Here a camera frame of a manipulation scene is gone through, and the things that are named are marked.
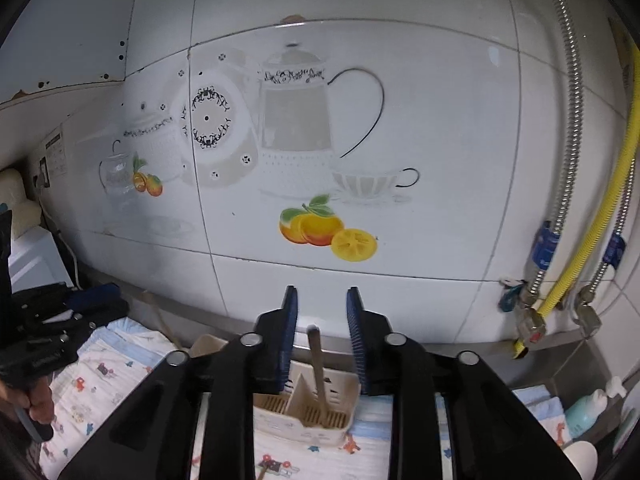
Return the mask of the person's left hand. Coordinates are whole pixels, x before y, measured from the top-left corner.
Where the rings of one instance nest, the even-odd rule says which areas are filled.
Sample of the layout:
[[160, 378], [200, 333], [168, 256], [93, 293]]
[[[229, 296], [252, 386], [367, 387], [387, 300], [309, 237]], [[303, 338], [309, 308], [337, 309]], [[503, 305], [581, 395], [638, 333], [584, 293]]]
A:
[[0, 392], [2, 401], [17, 408], [24, 408], [35, 422], [49, 425], [54, 419], [54, 403], [49, 378], [37, 379], [29, 392], [11, 388], [5, 382], [0, 382]]

